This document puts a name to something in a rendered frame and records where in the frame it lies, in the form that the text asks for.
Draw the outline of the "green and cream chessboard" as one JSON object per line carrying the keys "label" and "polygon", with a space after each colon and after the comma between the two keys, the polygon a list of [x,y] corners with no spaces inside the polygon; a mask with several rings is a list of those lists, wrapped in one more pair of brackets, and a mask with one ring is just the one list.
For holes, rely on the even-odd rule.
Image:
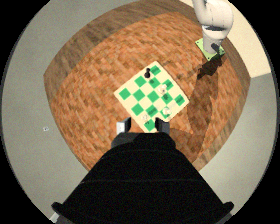
{"label": "green and cream chessboard", "polygon": [[[150,78],[144,77],[146,68],[150,68]],[[189,103],[189,100],[156,61],[146,68],[122,85],[114,95],[144,132],[156,132],[155,117],[168,122]],[[159,93],[158,88],[163,84],[166,84],[167,88],[163,93]],[[172,113],[163,114],[164,108],[170,109]],[[141,118],[144,114],[147,115],[145,121]]]}

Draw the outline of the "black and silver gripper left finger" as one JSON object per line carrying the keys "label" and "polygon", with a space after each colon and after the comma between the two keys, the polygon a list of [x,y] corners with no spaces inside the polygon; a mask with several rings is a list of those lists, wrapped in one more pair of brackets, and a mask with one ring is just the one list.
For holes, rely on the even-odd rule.
{"label": "black and silver gripper left finger", "polygon": [[131,128],[131,117],[127,117],[123,121],[118,121],[117,122],[117,135],[120,132],[129,132]]}

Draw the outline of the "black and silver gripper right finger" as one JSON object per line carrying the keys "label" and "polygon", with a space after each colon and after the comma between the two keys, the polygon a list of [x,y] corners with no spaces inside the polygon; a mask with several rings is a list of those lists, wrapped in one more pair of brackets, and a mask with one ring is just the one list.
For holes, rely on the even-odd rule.
{"label": "black and silver gripper right finger", "polygon": [[165,122],[159,117],[155,117],[155,129],[157,130],[157,132],[165,132],[169,135],[170,122]]}

